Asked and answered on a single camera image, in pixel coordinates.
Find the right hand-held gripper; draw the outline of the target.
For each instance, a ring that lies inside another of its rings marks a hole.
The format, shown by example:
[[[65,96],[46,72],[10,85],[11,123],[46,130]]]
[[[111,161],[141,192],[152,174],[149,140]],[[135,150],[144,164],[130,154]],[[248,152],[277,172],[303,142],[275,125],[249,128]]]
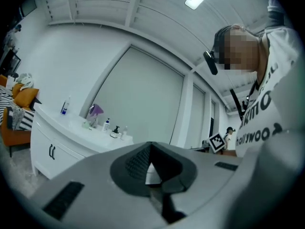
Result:
[[[217,154],[217,155],[224,154],[224,148],[226,147],[226,143],[225,143],[224,138],[221,136],[221,134],[219,132],[215,133],[211,137],[209,137],[208,143],[210,145],[209,153]]]

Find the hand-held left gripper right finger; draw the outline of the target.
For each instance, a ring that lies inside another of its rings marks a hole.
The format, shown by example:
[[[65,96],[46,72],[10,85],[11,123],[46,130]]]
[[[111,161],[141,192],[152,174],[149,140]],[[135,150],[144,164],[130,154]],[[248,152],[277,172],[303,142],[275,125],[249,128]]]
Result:
[[[150,201],[169,224],[186,217],[178,211],[172,195],[186,192],[197,177],[196,165],[182,155],[153,142],[150,146],[150,162],[161,179],[158,185],[150,185]]]

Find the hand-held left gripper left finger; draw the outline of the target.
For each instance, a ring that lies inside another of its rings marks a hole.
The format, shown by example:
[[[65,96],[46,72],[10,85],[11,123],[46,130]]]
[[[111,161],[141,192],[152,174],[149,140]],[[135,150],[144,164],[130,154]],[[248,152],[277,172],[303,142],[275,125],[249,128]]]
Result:
[[[118,157],[110,167],[113,182],[125,193],[138,197],[149,197],[146,175],[151,164],[150,152],[152,142]]]

